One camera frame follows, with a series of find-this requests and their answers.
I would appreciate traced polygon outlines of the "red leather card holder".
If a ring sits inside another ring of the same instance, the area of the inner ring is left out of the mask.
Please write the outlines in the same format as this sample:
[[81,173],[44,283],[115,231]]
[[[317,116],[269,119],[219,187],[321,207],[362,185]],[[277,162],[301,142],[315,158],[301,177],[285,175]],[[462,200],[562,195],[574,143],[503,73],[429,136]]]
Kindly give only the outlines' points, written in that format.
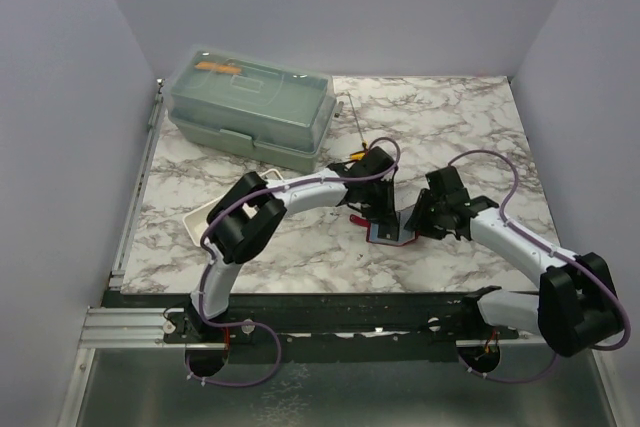
[[405,208],[396,213],[398,223],[393,226],[372,223],[358,215],[351,214],[349,221],[366,229],[366,242],[370,244],[402,247],[415,242],[419,234],[408,228],[411,208]]

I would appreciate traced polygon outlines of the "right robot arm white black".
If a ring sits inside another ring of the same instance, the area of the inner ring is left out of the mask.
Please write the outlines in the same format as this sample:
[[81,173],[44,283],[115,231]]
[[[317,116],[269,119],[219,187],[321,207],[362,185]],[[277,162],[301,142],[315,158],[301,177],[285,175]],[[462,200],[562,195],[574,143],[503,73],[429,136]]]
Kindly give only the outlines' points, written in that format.
[[596,348],[625,329],[608,264],[596,253],[557,247],[506,216],[486,196],[471,197],[458,171],[430,172],[408,226],[441,240],[448,235],[476,242],[502,257],[536,287],[534,294],[491,287],[460,314],[460,326],[480,339],[496,326],[541,336],[558,355]]

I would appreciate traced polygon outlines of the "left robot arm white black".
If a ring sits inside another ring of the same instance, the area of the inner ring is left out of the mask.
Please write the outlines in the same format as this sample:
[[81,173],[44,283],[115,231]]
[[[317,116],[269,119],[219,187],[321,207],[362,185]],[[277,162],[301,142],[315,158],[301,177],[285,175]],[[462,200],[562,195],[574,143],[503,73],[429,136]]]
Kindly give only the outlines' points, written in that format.
[[281,222],[316,208],[358,205],[372,221],[394,215],[393,176],[400,154],[388,154],[372,144],[357,161],[332,163],[306,176],[267,181],[255,172],[243,175],[209,211],[199,246],[209,260],[191,293],[187,329],[201,342],[221,331],[251,326],[277,333],[254,320],[223,322],[232,287],[244,264],[257,257]]

